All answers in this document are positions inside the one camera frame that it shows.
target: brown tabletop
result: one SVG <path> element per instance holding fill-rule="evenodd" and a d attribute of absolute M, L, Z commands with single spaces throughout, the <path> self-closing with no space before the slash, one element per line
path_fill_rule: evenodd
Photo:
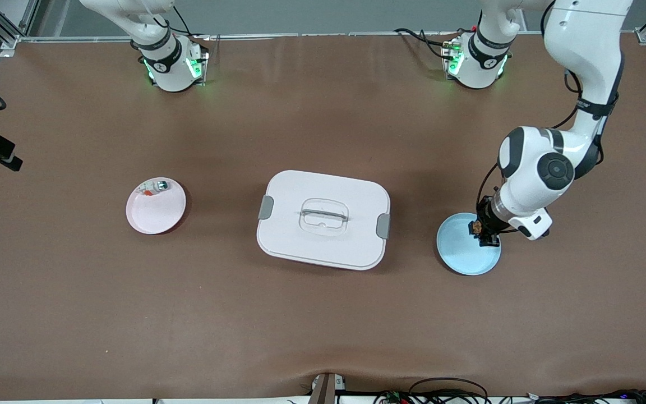
<path fill-rule="evenodd" d="M 24 160 L 0 166 L 0 399 L 280 396 L 321 371 L 349 389 L 646 388 L 646 47 L 622 45 L 605 163 L 551 205 L 548 238 L 506 235 L 496 268 L 464 277 L 436 256 L 438 226 L 471 212 L 508 131 L 574 105 L 540 36 L 484 90 L 395 36 L 213 44 L 207 85 L 181 94 L 126 43 L 20 44 L 0 63 L 0 133 Z M 285 169 L 382 184 L 382 263 L 261 251 L 259 203 Z M 187 187 L 187 217 L 141 235 L 124 205 L 156 176 Z"/>

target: blue plate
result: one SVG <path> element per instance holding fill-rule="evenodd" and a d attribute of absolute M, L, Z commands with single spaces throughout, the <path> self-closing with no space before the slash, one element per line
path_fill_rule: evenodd
<path fill-rule="evenodd" d="M 454 214 L 438 228 L 440 258 L 453 271 L 469 276 L 487 273 L 500 259 L 499 246 L 480 246 L 470 235 L 468 224 L 476 218 L 474 214 Z"/>

